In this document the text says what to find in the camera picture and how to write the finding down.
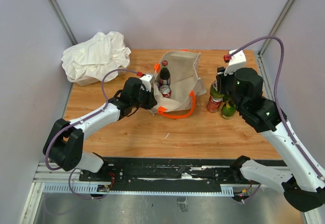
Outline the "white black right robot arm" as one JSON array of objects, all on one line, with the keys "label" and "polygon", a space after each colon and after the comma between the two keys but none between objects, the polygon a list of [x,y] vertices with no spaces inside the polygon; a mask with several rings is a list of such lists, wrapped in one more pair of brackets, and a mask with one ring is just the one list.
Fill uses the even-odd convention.
[{"label": "white black right robot arm", "polygon": [[294,137],[283,111],[262,95],[262,77],[253,68],[228,74],[219,67],[216,80],[217,90],[230,96],[239,115],[273,145],[289,168],[282,172],[241,156],[231,165],[231,180],[242,183],[247,179],[272,188],[301,212],[324,205],[324,168]]}]

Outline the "green glass bottle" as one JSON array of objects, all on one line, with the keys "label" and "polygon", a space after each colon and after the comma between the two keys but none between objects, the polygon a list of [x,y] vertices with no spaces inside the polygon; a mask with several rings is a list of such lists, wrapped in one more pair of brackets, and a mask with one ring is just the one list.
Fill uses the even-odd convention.
[{"label": "green glass bottle", "polygon": [[221,108],[221,117],[224,119],[230,119],[236,113],[236,106],[231,102],[227,101]]},{"label": "green glass bottle", "polygon": [[224,95],[218,91],[217,80],[214,80],[210,86],[210,97],[214,101],[222,101]]},{"label": "green glass bottle", "polygon": [[229,96],[228,94],[226,94],[226,95],[223,97],[222,100],[223,100],[224,103],[226,103],[226,102],[228,102],[230,99],[231,99],[230,96]]}]

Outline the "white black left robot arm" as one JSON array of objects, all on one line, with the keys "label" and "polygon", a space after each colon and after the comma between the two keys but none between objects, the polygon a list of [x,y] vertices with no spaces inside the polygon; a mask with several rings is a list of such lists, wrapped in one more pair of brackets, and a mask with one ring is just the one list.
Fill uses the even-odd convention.
[{"label": "white black left robot arm", "polygon": [[109,175],[101,156],[83,150],[84,141],[103,127],[130,117],[139,108],[152,109],[156,104],[153,95],[152,74],[140,78],[130,77],[114,97],[96,110],[73,120],[57,120],[43,148],[45,162],[53,161],[58,169],[90,171],[97,181]]}]

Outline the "white canvas tote bag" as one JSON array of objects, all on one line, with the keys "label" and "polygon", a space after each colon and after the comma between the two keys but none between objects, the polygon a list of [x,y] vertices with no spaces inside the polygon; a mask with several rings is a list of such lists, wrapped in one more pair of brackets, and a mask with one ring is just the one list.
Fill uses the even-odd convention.
[{"label": "white canvas tote bag", "polygon": [[[153,114],[166,115],[170,112],[194,109],[195,97],[207,93],[203,79],[198,75],[198,66],[201,54],[189,51],[170,51],[164,54],[160,62],[154,67],[154,98],[157,105],[150,109]],[[171,97],[165,98],[158,89],[159,74],[166,61],[171,74]]]}]

